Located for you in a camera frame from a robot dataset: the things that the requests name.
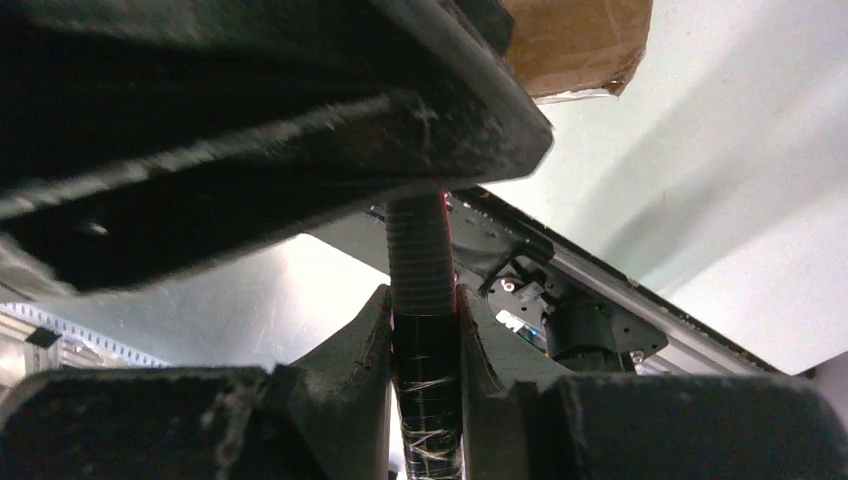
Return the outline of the brown cardboard express box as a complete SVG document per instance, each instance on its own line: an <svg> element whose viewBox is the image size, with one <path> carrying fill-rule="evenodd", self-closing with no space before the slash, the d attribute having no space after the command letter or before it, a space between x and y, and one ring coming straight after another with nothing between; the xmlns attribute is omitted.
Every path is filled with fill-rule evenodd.
<svg viewBox="0 0 848 480"><path fill-rule="evenodd" d="M644 58L651 0L505 1L514 76L538 104L619 97Z"/></svg>

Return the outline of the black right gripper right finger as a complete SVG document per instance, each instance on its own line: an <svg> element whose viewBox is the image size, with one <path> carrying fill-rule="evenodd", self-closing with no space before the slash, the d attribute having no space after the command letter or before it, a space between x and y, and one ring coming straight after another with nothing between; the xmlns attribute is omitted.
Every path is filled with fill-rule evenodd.
<svg viewBox="0 0 848 480"><path fill-rule="evenodd" d="M792 377L572 372L457 289L470 479L843 479L847 434Z"/></svg>

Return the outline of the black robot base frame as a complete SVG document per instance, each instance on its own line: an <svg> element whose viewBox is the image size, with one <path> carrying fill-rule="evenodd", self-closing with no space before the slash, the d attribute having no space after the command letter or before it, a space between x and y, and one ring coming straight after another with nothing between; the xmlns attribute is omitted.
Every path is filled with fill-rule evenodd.
<svg viewBox="0 0 848 480"><path fill-rule="evenodd" d="M768 362L490 191L445 196L455 273L505 326L576 370L758 375Z"/></svg>

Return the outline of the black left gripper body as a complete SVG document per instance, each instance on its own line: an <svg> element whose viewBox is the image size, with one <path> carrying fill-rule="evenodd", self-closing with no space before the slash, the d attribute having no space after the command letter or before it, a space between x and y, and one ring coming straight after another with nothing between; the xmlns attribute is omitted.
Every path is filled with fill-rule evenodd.
<svg viewBox="0 0 848 480"><path fill-rule="evenodd" d="M419 192L523 177L549 122L451 1L5 1L1 285L136 289Z"/></svg>

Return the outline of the red black utility knife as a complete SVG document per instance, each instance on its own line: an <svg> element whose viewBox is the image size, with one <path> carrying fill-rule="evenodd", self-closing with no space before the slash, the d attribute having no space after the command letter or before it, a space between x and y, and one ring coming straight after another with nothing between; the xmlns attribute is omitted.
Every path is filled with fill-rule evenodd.
<svg viewBox="0 0 848 480"><path fill-rule="evenodd" d="M394 384L406 474L462 475L456 279L445 196L386 206Z"/></svg>

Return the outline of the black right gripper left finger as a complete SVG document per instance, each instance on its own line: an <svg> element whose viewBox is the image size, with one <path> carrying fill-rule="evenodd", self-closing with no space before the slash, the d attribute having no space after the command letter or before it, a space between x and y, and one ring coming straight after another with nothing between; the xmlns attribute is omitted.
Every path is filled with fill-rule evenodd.
<svg viewBox="0 0 848 480"><path fill-rule="evenodd" d="M377 288L298 360L50 370L1 404L5 479L385 479L390 310Z"/></svg>

